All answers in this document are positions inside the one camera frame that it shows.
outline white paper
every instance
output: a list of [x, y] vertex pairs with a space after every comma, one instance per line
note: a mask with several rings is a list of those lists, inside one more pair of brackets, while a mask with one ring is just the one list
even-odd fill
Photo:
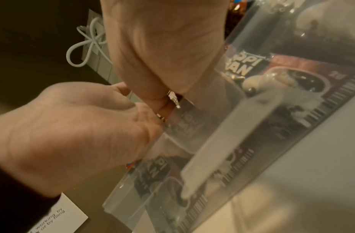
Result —
[[65, 195], [28, 233], [74, 233], [88, 217]]

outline barcode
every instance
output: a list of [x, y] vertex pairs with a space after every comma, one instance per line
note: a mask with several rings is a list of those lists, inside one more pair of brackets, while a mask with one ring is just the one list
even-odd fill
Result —
[[315, 109], [309, 111], [309, 114], [303, 119], [298, 120], [299, 123], [306, 128], [310, 128], [318, 124], [322, 119], [329, 116], [333, 111], [339, 108], [355, 95], [355, 77], [349, 79], [341, 85], [328, 98]]
[[198, 218], [198, 216], [201, 214], [203, 209], [207, 206], [208, 200], [205, 196], [201, 196], [194, 206], [190, 208], [188, 211], [187, 215], [185, 216], [184, 220], [179, 224], [177, 227], [177, 232], [178, 233], [186, 233], [189, 231], [190, 227], [193, 225], [195, 220]]
[[223, 177], [223, 179], [221, 180], [221, 185], [225, 187], [228, 183], [230, 183], [232, 179], [236, 177], [236, 175], [243, 169], [245, 164], [247, 164], [247, 162], [253, 157], [253, 154], [254, 151], [248, 149], [245, 152], [244, 156], [242, 156], [238, 161], [236, 161], [234, 165], [232, 165], [230, 171]]

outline human hand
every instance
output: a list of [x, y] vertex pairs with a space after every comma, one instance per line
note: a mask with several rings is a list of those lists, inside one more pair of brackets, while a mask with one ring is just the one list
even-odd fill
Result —
[[223, 79], [200, 81], [223, 54], [228, 0], [101, 2], [113, 64], [156, 113], [166, 117], [175, 107], [169, 90], [201, 109], [229, 106]]
[[139, 159], [161, 120], [125, 96], [124, 83], [61, 83], [0, 116], [0, 167], [55, 197], [101, 171]]

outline packaging with barcode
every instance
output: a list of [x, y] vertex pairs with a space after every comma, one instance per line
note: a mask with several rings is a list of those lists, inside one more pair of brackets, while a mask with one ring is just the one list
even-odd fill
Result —
[[355, 96], [355, 0], [257, 0], [223, 47], [105, 202], [131, 230], [194, 231]]

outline white cord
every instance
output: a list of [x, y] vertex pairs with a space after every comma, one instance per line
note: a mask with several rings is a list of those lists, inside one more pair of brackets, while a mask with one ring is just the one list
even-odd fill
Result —
[[[94, 18], [94, 19], [92, 20], [91, 24], [90, 24], [90, 29], [89, 29], [89, 30], [90, 30], [90, 35], [91, 35], [91, 37], [87, 36], [87, 35], [84, 33], [84, 31], [86, 32], [87, 27], [85, 27], [85, 26], [80, 26], [80, 27], [77, 27], [77, 28], [76, 28], [76, 29], [78, 30], [78, 32], [79, 32], [81, 35], [83, 35], [85, 38], [87, 38], [88, 40], [82, 41], [82, 42], [80, 42], [80, 43], [77, 43], [76, 45], [71, 46], [71, 47], [69, 48], [69, 50], [67, 51], [67, 53], [66, 53], [67, 62], [68, 62], [70, 65], [72, 65], [73, 67], [83, 67], [83, 66], [86, 65], [86, 63], [88, 63], [94, 45], [98, 48], [98, 50], [100, 51], [100, 53], [107, 59], [107, 61], [109, 61], [109, 62], [112, 64], [111, 59], [109, 59], [109, 57], [107, 57], [107, 56], [104, 54], [104, 52], [102, 51], [102, 48], [101, 48], [101, 45], [107, 44], [107, 41], [105, 40], [105, 41], [99, 42], [99, 40], [102, 38], [102, 36], [104, 36], [105, 33], [103, 32], [103, 33], [101, 33], [101, 34], [99, 34], [99, 35], [97, 35], [97, 36], [95, 35], [96, 30], [95, 30], [94, 26], [95, 26], [95, 24], [96, 24], [96, 22], [97, 22], [98, 20], [100, 20], [99, 17]], [[70, 59], [71, 53], [72, 53], [75, 49], [77, 49], [77, 48], [79, 48], [79, 47], [81, 47], [81, 46], [88, 45], [88, 44], [90, 44], [90, 46], [89, 46], [88, 53], [87, 53], [87, 55], [86, 55], [85, 60], [83, 61], [83, 63], [81, 63], [81, 64], [74, 64], [74, 63], [71, 61], [71, 59]]]

